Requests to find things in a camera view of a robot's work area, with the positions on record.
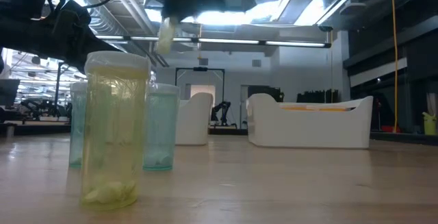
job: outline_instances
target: ventilation duct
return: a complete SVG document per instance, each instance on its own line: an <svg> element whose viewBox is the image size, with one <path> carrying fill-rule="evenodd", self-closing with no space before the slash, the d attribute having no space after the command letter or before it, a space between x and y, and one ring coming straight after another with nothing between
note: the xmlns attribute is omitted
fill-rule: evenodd
<svg viewBox="0 0 438 224"><path fill-rule="evenodd" d="M101 2L101 0L75 0L79 5L95 4ZM93 8L90 11L92 20L90 23L91 30L98 35L111 35L111 36L123 36L129 34L128 31L114 18L114 16L103 5L98 8ZM120 45L129 53L145 56L146 52L143 51L134 42L129 42L125 45Z"/></svg>

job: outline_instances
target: wooden table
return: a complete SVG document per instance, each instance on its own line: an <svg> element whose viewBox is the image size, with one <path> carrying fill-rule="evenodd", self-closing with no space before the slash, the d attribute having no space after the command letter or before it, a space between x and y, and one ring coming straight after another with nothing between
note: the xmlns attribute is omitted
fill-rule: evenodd
<svg viewBox="0 0 438 224"><path fill-rule="evenodd" d="M170 172L144 172L141 196L113 212L79 207L69 136L0 142L0 223L437 223L438 147L265 149L212 136L177 147Z"/></svg>

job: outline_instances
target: yellow cable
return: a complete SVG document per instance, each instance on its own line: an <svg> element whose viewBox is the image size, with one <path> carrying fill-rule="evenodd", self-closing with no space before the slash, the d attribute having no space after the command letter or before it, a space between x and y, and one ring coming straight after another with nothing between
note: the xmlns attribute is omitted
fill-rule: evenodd
<svg viewBox="0 0 438 224"><path fill-rule="evenodd" d="M396 23L396 0L392 0L392 22L394 30L394 50L396 53L396 82L394 83L395 90L395 110L394 110L394 130L393 133L397 132L398 123L398 43L397 43L397 23Z"/></svg>
<svg viewBox="0 0 438 224"><path fill-rule="evenodd" d="M333 30L330 32L331 37L331 47L330 47L330 53L331 53L331 103L333 103Z"/></svg>

